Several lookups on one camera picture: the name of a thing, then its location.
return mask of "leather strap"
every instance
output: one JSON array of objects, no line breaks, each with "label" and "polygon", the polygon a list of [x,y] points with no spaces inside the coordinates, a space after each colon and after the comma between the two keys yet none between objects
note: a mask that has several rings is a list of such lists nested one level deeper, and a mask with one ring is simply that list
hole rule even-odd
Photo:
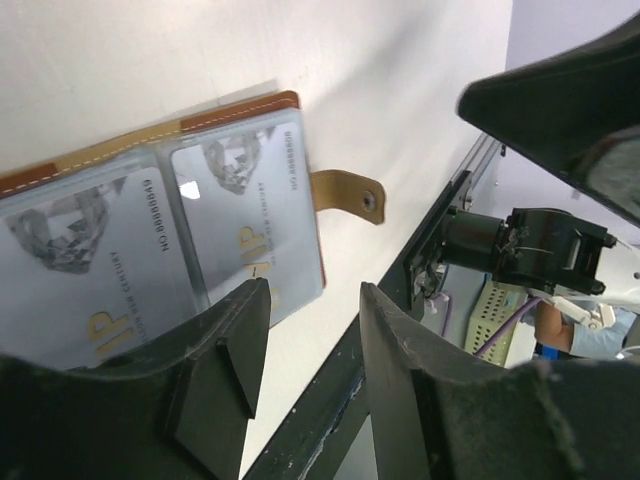
[{"label": "leather strap", "polygon": [[337,208],[374,225],[384,222],[386,194],[375,180],[343,170],[311,174],[316,212]]}]

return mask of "card holder wallet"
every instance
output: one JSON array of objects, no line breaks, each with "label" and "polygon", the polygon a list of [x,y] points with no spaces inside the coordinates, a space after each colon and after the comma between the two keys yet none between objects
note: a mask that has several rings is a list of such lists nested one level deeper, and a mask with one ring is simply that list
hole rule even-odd
[{"label": "card holder wallet", "polygon": [[99,365],[255,277],[269,280],[274,326],[326,284],[315,212],[377,225],[384,207],[374,180],[309,172],[291,91],[9,172],[0,351],[59,369]]}]

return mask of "diamond graphic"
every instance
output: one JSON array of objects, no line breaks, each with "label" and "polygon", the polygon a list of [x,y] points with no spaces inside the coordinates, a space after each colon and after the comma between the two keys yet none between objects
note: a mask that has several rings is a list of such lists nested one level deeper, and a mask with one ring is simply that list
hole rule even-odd
[{"label": "diamond graphic", "polygon": [[222,188],[236,195],[244,194],[258,166],[262,147],[273,130],[268,128],[235,135],[204,148],[209,170]]},{"label": "diamond graphic", "polygon": [[109,219],[109,204],[126,178],[11,215],[5,222],[22,249],[49,270],[89,271]]}]

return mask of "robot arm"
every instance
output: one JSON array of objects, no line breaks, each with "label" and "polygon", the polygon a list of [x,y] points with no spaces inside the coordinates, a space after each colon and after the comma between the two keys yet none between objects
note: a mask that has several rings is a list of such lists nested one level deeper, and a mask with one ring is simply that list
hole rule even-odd
[{"label": "robot arm", "polygon": [[[554,209],[514,209],[503,221],[455,210],[443,222],[440,261],[525,289],[591,331],[614,307],[640,313],[640,251],[603,227]],[[590,301],[593,310],[574,301]]]},{"label": "robot arm", "polygon": [[[640,14],[636,14],[590,43],[474,82],[460,98],[458,114],[505,147],[640,227],[640,96],[635,80],[640,73],[639,48]],[[567,220],[571,226],[563,229],[554,223],[559,219]],[[497,242],[498,248],[504,245],[511,249],[503,258],[497,255],[491,266],[508,277],[504,283],[538,290],[545,301],[555,302],[590,329],[592,324],[606,325],[611,311],[580,311],[566,300],[550,297],[591,299],[638,314],[640,259],[636,249],[613,237],[612,244],[598,246],[602,232],[587,222],[582,222],[573,234],[569,229],[576,222],[569,215],[563,217],[559,213],[556,219],[549,215],[549,220],[550,224],[537,223],[530,230],[546,237],[529,242],[532,245],[526,245],[527,239],[522,236],[527,232],[518,230],[516,224],[513,244]],[[569,242],[565,247],[571,249],[571,242],[586,239],[585,233],[586,237],[595,234],[592,239],[596,243],[587,249],[590,258],[582,263],[585,268],[576,270],[569,250],[558,249],[557,241]],[[536,255],[523,253],[523,248],[538,249],[538,258],[532,259]],[[529,257],[538,263],[531,266],[514,260],[517,251],[523,253],[524,260]],[[500,263],[503,259],[511,267]],[[531,283],[542,283],[543,288]]]}]

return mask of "cable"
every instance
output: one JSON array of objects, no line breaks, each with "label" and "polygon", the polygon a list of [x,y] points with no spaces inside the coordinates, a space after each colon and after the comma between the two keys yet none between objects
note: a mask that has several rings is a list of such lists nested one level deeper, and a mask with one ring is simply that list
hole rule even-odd
[{"label": "cable", "polygon": [[438,291],[442,291],[444,288],[444,284],[447,281],[447,276],[449,275],[449,270],[451,269],[451,265],[445,265],[444,273],[442,274],[442,280],[440,280],[440,284],[438,285]]},{"label": "cable", "polygon": [[627,353],[630,353],[631,355],[633,355],[633,351],[638,349],[640,349],[640,345],[631,345],[630,347],[623,348],[616,354],[616,358],[618,360],[622,360],[623,358],[627,357],[626,355]]},{"label": "cable", "polygon": [[429,304],[430,313],[432,315],[436,314],[438,313],[438,309],[436,308],[435,301],[438,300],[439,298],[444,300],[447,304],[447,307],[446,307],[447,309],[445,310],[445,313],[444,313],[444,322],[442,323],[442,330],[440,332],[440,336],[444,337],[447,334],[447,331],[449,329],[449,324],[451,323],[451,317],[453,314],[453,297],[448,292],[438,292],[433,297],[426,298],[425,303]]},{"label": "cable", "polygon": [[484,343],[484,345],[482,345],[478,350],[476,350],[474,355],[476,357],[480,357],[480,356],[484,355],[487,352],[487,350],[489,350],[493,346],[493,344],[496,343],[496,341],[502,335],[504,335],[507,330],[509,330],[511,325],[513,325],[515,322],[517,322],[520,319],[520,317],[522,317],[522,315],[524,315],[529,310],[531,310],[533,307],[538,305],[538,303],[540,303],[541,300],[542,300],[541,298],[530,298],[529,300],[527,300],[524,303],[524,305],[522,305],[518,310],[516,310],[515,313],[513,315],[511,315],[506,322],[504,322],[502,325],[500,325],[498,330],[496,330],[496,332],[493,335],[491,335],[489,340],[487,340]]},{"label": "cable", "polygon": [[449,324],[451,323],[451,314],[453,313],[453,297],[450,293],[445,292],[440,292],[438,295],[441,295],[444,301],[447,302],[447,310],[444,314],[444,322],[442,322],[442,330],[440,331],[440,336],[446,338]]}]

